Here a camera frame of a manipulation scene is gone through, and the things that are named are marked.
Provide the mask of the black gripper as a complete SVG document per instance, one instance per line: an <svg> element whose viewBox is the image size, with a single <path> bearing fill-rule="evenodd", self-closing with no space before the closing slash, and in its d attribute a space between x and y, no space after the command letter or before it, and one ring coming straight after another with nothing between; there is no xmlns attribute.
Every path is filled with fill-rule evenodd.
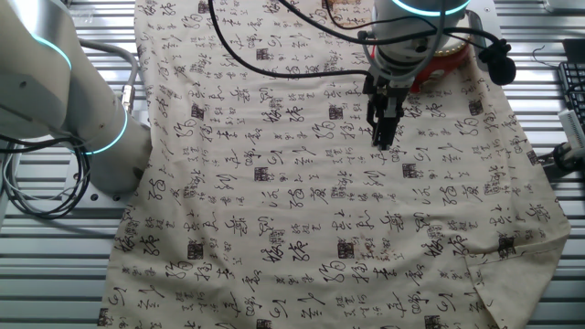
<svg viewBox="0 0 585 329"><path fill-rule="evenodd" d="M367 123L372 128L372 136L377 137L379 150L388 150L403 117L402 104L410 92L410 81L368 74L362 92L368 96Z"/></svg>

